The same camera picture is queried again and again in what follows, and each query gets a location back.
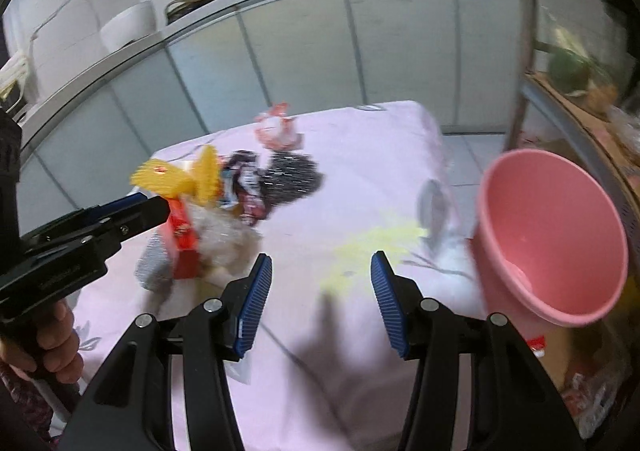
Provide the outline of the plaid sleeve forearm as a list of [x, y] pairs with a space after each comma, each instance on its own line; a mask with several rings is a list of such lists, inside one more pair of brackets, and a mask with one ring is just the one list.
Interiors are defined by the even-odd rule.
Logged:
[[51, 450], [54, 450], [58, 441], [50, 434], [53, 410], [36, 386], [28, 379], [23, 379], [4, 362], [1, 362], [1, 381], [16, 405], [21, 419]]

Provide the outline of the person's left hand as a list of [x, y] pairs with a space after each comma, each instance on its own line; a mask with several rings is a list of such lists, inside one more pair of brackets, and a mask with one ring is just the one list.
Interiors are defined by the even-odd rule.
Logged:
[[[76, 383], [84, 370], [79, 337], [73, 324], [74, 314], [62, 299], [46, 311], [36, 331], [36, 342], [43, 351], [41, 363], [61, 384]], [[1, 361], [22, 379], [27, 379], [39, 367], [30, 353], [25, 353], [20, 345], [4, 336], [1, 338]]]

